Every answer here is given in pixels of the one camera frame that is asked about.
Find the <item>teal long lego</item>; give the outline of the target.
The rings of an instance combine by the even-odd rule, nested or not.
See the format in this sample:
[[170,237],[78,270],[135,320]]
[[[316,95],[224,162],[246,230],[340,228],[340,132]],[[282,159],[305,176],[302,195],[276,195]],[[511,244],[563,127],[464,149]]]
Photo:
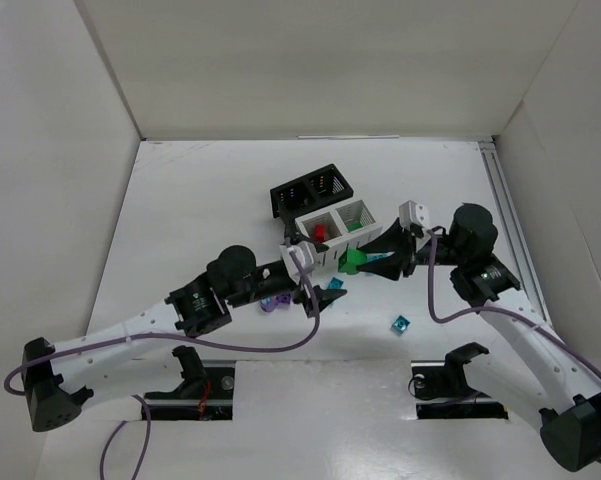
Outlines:
[[328,289],[339,290],[342,288],[343,284],[343,280],[333,277],[328,284]]

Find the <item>red lego block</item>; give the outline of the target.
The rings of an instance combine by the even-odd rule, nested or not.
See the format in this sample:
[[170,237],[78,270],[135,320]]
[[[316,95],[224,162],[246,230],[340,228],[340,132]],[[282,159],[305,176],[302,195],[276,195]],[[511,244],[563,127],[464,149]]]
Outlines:
[[315,242],[323,244],[328,240],[328,229],[325,224],[317,224],[313,229],[312,238]]

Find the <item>green rounded lego block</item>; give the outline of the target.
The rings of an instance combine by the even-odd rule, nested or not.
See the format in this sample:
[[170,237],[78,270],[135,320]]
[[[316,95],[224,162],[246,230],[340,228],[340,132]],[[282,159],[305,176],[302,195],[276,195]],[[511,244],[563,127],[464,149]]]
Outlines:
[[359,273],[359,267],[367,262],[367,254],[358,249],[347,249],[338,260],[338,271],[347,275]]

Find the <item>teal lego brick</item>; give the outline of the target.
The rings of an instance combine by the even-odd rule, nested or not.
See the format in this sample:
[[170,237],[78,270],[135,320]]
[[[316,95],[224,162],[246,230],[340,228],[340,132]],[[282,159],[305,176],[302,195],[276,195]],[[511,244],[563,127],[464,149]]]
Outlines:
[[377,261],[377,260],[381,260],[381,259],[384,259],[384,258],[387,258],[387,257],[390,257],[390,256],[391,256],[391,254],[388,254],[388,253],[369,255],[367,257],[366,263],[371,263],[371,262],[374,262],[374,261]]

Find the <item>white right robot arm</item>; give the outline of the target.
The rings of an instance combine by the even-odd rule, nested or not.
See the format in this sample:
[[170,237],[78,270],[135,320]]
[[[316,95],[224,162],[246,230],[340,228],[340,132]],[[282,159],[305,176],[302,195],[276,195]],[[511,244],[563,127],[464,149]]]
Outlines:
[[481,205],[461,205],[443,228],[430,225],[424,205],[408,201],[384,233],[361,246],[373,258],[358,269],[397,281],[427,267],[431,319],[444,325],[478,315],[532,374],[526,378],[487,347],[468,343],[445,357],[446,397],[477,392],[513,410],[569,472],[601,464],[601,370],[535,312],[520,281],[494,254],[497,238],[493,216]]

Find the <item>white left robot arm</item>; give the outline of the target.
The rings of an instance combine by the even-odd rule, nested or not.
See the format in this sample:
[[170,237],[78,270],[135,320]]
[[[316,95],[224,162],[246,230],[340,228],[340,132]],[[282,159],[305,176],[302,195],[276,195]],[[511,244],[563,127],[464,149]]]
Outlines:
[[311,282],[322,251],[286,239],[279,260],[258,265],[249,248],[232,245],[194,280],[130,319],[69,341],[28,342],[18,374],[32,430],[60,428],[86,409],[126,396],[206,393],[211,382],[196,348],[231,322],[232,309],[288,294],[318,321],[345,295]]

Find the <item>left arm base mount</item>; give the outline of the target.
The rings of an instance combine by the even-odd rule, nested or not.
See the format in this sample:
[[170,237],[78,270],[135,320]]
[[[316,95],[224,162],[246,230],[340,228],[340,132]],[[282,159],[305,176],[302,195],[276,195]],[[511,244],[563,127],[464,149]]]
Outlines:
[[230,421],[233,419],[235,362],[210,361],[204,364],[206,379],[188,391],[144,395],[155,421]]

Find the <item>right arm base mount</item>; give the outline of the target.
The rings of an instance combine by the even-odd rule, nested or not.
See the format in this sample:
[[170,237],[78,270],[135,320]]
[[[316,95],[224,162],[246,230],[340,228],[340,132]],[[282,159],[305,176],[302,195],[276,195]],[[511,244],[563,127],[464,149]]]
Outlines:
[[414,361],[408,389],[418,420],[508,420],[507,409],[466,384],[443,361]]

